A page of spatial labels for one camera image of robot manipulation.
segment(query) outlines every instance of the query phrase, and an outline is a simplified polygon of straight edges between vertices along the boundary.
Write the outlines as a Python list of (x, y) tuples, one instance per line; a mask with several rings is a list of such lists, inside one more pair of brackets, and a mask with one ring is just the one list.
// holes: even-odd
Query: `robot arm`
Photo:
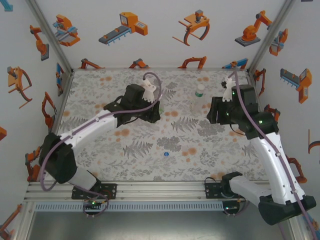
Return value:
[[(313, 196), (305, 195), (305, 192), (297, 183), (282, 148), (277, 122), (272, 114), (270, 112), (259, 112), (255, 89), (252, 86), (240, 85), (239, 87), (249, 115), (266, 137), (278, 148), (279, 153), (275, 152), (273, 146), (256, 130), (247, 118), (240, 104), (235, 86), (231, 89), (232, 101), (223, 102), (222, 97), (213, 97), (207, 119), (211, 124), (238, 124), (239, 129), (245, 133), (247, 139), (250, 140), (258, 152), (271, 188), (262, 188), (247, 180), (241, 173), (232, 172), (222, 177), (222, 191), (226, 196), (232, 196), (236, 193), (245, 197), (258, 207), (262, 218), (268, 224), (274, 225), (302, 213), (295, 194), (305, 210), (315, 207), (316, 202)], [(280, 155), (284, 158), (286, 169), (279, 159)], [(286, 170), (294, 184), (295, 191), (292, 191)]]
[(115, 101), (104, 106), (95, 117), (75, 129), (61, 135), (49, 133), (42, 145), (39, 164), (41, 166), (44, 164), (45, 170), (59, 184), (68, 182), (85, 190), (99, 193), (101, 182), (89, 171), (77, 167), (75, 156), (95, 138), (127, 123), (132, 117), (150, 123), (155, 123), (160, 119), (160, 102), (158, 101), (160, 93), (154, 101), (153, 93), (156, 87), (148, 80), (145, 80), (143, 85), (145, 87), (137, 84), (128, 85), (124, 96), (119, 96)]

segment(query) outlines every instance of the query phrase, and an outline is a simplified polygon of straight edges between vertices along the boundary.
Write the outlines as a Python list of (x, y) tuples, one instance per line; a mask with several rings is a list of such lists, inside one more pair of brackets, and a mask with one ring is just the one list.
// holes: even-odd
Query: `purple tube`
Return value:
[[(155, 101), (150, 105), (150, 106), (147, 106), (145, 108), (142, 108), (142, 109), (137, 109), (137, 110), (123, 110), (123, 111), (115, 111), (115, 112), (108, 112), (104, 115), (101, 115), (100, 117), (98, 117), (99, 120), (101, 119), (104, 119), (104, 118), (107, 118), (109, 116), (113, 116), (113, 115), (116, 115), (116, 114), (132, 114), (132, 113), (141, 113), (141, 112), (144, 112), (146, 110), (149, 110), (151, 109), (160, 99), (161, 95), (162, 95), (162, 85), (161, 85), (161, 80), (160, 78), (153, 72), (146, 72), (142, 79), (145, 80), (146, 79), (146, 75), (153, 75), (155, 76), (157, 82), (158, 82), (158, 85), (159, 85), (159, 94), (158, 96), (156, 97)], [(95, 119), (93, 119), (92, 121), (86, 123), (85, 125), (83, 125), (82, 127), (80, 127), (79, 129), (77, 129), (76, 131), (74, 131), (72, 133), (72, 136), (75, 136), (77, 133), (79, 133), (80, 131), (82, 131), (83, 129), (91, 126), (92, 124), (96, 123), (97, 121)], [(45, 192), (48, 192), (50, 191), (57, 183), (57, 181), (55, 181), (49, 188), (46, 188), (45, 186), (45, 169), (46, 169), (46, 165), (47, 165), (47, 162), (51, 156), (51, 154), (61, 145), (63, 144), (66, 140), (70, 139), (71, 136), (67, 136), (65, 137), (64, 139), (62, 139), (61, 141), (59, 141), (56, 145), (53, 146), (53, 148), (51, 148), (51, 150), (48, 152), (48, 154), (45, 156), (44, 160), (43, 160), (43, 163), (42, 163), (42, 166), (41, 166), (41, 169), (40, 169), (40, 185), (41, 185), (41, 188), (43, 191)], [(109, 205), (109, 200), (107, 197), (105, 197), (104, 195), (100, 194), (100, 193), (97, 193), (97, 192), (93, 192), (93, 191), (89, 191), (89, 190), (86, 190), (80, 186), (76, 186), (76, 188), (82, 190), (82, 191), (85, 191), (87, 193), (90, 193), (90, 194), (95, 194), (97, 196), (102, 196), (104, 199), (106, 199), (106, 201), (108, 202), (107, 206), (99, 213), (96, 214), (96, 216), (98, 216), (100, 213), (104, 212), (107, 208), (108, 208), (108, 205)]]
[[(228, 78), (231, 78), (232, 76), (234, 75), (235, 77), (235, 84), (236, 84), (236, 92), (238, 94), (238, 98), (239, 98), (239, 102), (240, 102), (240, 105), (244, 111), (244, 114), (246, 115), (246, 117), (248, 118), (248, 120), (250, 121), (250, 123), (254, 126), (254, 128), (260, 133), (260, 135), (271, 145), (271, 147), (273, 148), (273, 150), (275, 151), (276, 154), (279, 154), (279, 150), (278, 148), (276, 147), (276, 145), (274, 145), (274, 143), (265, 135), (265, 133), (259, 128), (259, 126), (255, 123), (255, 121), (252, 119), (252, 117), (250, 116), (249, 112), (247, 111), (246, 109), (246, 106), (244, 104), (244, 101), (242, 99), (242, 96), (241, 96), (241, 93), (240, 93), (240, 86), (239, 86), (239, 79), (238, 79), (238, 74), (237, 74), (237, 71), (235, 70), (232, 74), (230, 74), (228, 76)], [(302, 205), (302, 202), (301, 200), (299, 199), (299, 196), (298, 194), (295, 192), (296, 191), (296, 188), (295, 188), (295, 185), (294, 185), (294, 182), (290, 176), (290, 173), (289, 173), (289, 170), (286, 166), (286, 163), (285, 163), (285, 160), (283, 159), (283, 157), (281, 156), (281, 154), (278, 156), (279, 159), (280, 159), (280, 162), (281, 162), (281, 165), (285, 171), (285, 174), (289, 180), (289, 183), (290, 183), (290, 187), (292, 189), (292, 192), (293, 192), (293, 195), (301, 209), (301, 212), (303, 214), (303, 216), (305, 217), (310, 229), (311, 229), (311, 232), (312, 232), (312, 236), (313, 236), (313, 239), (316, 240), (317, 237), (316, 237), (316, 232), (315, 232), (315, 229), (314, 227), (312, 226), (312, 223), (310, 222), (310, 219), (308, 218), (308, 215), (307, 215), (307, 212), (304, 208), (304, 206)]]

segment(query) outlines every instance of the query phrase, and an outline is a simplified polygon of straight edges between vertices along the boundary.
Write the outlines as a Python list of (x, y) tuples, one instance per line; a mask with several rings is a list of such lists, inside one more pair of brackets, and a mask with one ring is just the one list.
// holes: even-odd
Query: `table surface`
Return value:
[[(267, 180), (257, 152), (246, 137), (228, 125), (206, 119), (213, 96), (222, 97), (227, 70), (152, 70), (163, 81), (161, 120), (138, 119), (102, 133), (76, 156), (79, 166), (103, 181), (203, 181), (239, 171), (249, 180)], [(58, 133), (91, 119), (125, 93), (129, 84), (141, 84), (146, 70), (77, 70)], [(240, 84), (246, 73), (238, 72)], [(147, 77), (151, 83), (154, 77)], [(205, 85), (201, 114), (192, 115), (190, 99), (197, 84)]]

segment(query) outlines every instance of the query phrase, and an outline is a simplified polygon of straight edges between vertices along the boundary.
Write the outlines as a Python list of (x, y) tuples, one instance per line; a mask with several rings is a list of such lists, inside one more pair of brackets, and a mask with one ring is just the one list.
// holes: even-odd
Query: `small bottle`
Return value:
[(199, 84), (196, 87), (195, 94), (192, 97), (192, 100), (190, 102), (190, 110), (192, 114), (200, 114), (202, 105), (204, 103), (204, 91), (205, 91), (205, 86), (203, 84)]

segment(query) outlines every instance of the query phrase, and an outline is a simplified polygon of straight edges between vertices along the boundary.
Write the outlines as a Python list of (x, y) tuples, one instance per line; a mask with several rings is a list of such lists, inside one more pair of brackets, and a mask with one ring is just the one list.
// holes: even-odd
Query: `gray floor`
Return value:
[(222, 212), (38, 212), (30, 240), (281, 240), (253, 206), (242, 215)]

